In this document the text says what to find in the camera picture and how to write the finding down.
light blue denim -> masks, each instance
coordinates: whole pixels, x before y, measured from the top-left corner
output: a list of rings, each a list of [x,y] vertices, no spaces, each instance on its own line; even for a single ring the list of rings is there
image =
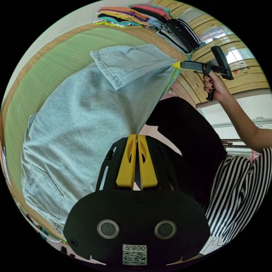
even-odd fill
[[[72,207],[95,191],[111,145],[139,133],[175,72],[176,60],[153,44],[90,55],[95,62],[30,116],[21,155],[26,203],[61,234]]]
[[[157,18],[149,16],[149,19],[147,20],[147,22],[151,25],[154,25],[157,27],[157,29],[161,30],[162,29],[162,22],[159,21]]]

wooden wardrobe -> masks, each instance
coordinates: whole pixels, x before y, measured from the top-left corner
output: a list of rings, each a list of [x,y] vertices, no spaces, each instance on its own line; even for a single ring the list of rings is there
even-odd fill
[[[185,21],[201,42],[205,43],[203,47],[193,53],[193,61],[216,64],[211,47],[217,45],[222,48],[234,77],[234,80],[223,80],[232,94],[269,88],[266,77],[253,54],[228,27],[204,11],[182,2],[155,0],[153,3],[170,8],[173,18]],[[202,75],[192,71],[183,71],[177,78],[195,104],[207,101],[207,93],[203,90],[202,80]]]

sticker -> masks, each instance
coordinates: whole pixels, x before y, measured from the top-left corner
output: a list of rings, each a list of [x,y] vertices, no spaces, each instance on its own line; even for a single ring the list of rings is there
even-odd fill
[[[147,265],[147,246],[123,245],[123,264]]]

stack of folded shirts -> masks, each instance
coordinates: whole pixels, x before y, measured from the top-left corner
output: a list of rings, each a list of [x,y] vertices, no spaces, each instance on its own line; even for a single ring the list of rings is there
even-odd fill
[[[130,8],[102,7],[96,13],[95,24],[106,24],[121,28],[148,26],[149,17]]]
[[[201,46],[200,39],[181,19],[168,20],[162,25],[162,29],[157,34],[165,36],[176,46],[181,47],[184,53],[194,52]]]
[[[95,24],[106,24],[121,28],[144,27],[157,30],[157,34],[184,54],[201,47],[201,41],[181,19],[173,19],[171,9],[151,3],[126,7],[102,7],[96,13]]]

jeans back pocket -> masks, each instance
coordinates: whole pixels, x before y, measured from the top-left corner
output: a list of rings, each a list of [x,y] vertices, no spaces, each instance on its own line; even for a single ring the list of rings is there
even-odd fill
[[[26,203],[45,218],[61,221],[64,197],[53,180],[37,166],[31,166],[24,196]]]

